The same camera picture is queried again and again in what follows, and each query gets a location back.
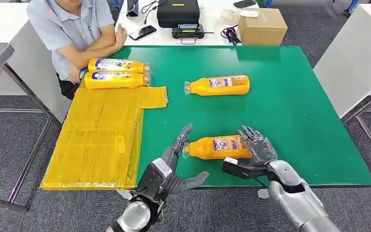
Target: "green tabletop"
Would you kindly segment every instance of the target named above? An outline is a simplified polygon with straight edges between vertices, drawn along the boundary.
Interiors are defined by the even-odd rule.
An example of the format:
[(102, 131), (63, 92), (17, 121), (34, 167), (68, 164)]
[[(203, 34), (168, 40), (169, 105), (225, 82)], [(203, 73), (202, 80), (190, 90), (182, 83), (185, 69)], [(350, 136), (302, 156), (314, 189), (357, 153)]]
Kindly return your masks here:
[[(269, 138), (313, 186), (371, 185), (371, 174), (343, 127), (299, 47), (285, 46), (128, 46), (112, 58), (147, 62), (152, 86), (167, 86), (166, 108), (144, 111), (137, 181), (192, 122), (190, 139), (236, 134), (240, 124)], [(250, 90), (240, 96), (186, 96), (184, 81), (248, 75)], [(221, 160), (179, 158), (184, 178), (208, 171), (204, 186), (259, 186), (221, 171)]]

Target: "robotic hand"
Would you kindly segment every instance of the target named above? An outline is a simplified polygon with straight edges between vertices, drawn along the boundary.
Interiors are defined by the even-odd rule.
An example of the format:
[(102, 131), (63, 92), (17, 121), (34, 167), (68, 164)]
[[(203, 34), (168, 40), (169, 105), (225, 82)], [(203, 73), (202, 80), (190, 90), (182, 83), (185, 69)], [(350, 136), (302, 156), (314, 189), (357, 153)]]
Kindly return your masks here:
[(249, 162), (226, 158), (223, 161), (223, 171), (243, 179), (253, 178), (259, 183), (261, 182), (257, 177), (267, 175), (270, 181), (269, 195), (295, 231), (340, 232), (306, 181), (300, 178), (291, 165), (278, 160), (268, 138), (250, 127), (241, 127), (243, 132), (239, 130), (238, 133), (245, 141), (252, 158)]
[(180, 193), (204, 183), (208, 172), (187, 180), (175, 174), (179, 154), (189, 141), (187, 135), (191, 129), (192, 124), (186, 125), (161, 157), (148, 163), (138, 186), (130, 192), (133, 195), (130, 205), (106, 232), (148, 231), (152, 225), (161, 221), (161, 209), (169, 193)]

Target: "cardboard box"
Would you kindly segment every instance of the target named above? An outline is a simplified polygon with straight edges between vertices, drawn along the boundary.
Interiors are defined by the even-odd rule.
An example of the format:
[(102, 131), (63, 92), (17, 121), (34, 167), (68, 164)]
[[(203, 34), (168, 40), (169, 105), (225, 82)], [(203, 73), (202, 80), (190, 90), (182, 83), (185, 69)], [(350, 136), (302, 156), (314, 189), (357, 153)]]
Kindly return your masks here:
[(278, 9), (247, 9), (258, 11), (258, 17), (241, 16), (238, 23), (243, 45), (281, 45), (288, 27)]

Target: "yellow bottle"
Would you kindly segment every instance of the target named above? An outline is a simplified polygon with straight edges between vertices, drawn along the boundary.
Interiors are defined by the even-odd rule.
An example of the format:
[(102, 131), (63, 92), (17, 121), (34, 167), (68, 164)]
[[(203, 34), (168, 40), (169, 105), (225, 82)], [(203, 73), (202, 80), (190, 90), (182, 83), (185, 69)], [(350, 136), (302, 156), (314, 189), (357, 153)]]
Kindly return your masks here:
[(205, 160), (250, 158), (245, 142), (239, 135), (205, 137), (184, 147), (184, 157), (194, 156)]
[(186, 95), (200, 96), (242, 95), (249, 91), (249, 78), (246, 75), (201, 78), (195, 82), (184, 82)]
[(150, 86), (148, 74), (133, 72), (98, 72), (88, 71), (85, 74), (85, 84), (89, 89), (97, 88), (136, 88)]
[(135, 60), (108, 58), (93, 58), (89, 61), (87, 68), (89, 71), (121, 71), (134, 73), (146, 73), (149, 70), (148, 65)]

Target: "robotic thumb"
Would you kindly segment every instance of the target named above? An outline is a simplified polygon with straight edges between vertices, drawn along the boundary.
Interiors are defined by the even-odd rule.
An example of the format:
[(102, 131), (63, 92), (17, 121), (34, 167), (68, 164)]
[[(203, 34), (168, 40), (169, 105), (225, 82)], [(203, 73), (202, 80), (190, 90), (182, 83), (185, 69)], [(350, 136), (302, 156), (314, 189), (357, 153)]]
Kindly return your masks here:
[(202, 185), (204, 183), (205, 178), (207, 177), (208, 172), (202, 172), (194, 178), (183, 180), (174, 174), (169, 177), (169, 179), (165, 182), (163, 187), (169, 193), (177, 194), (187, 189), (193, 189)]
[(204, 180), (208, 177), (208, 172), (202, 172), (194, 178), (185, 180), (186, 189), (194, 189), (204, 183)]

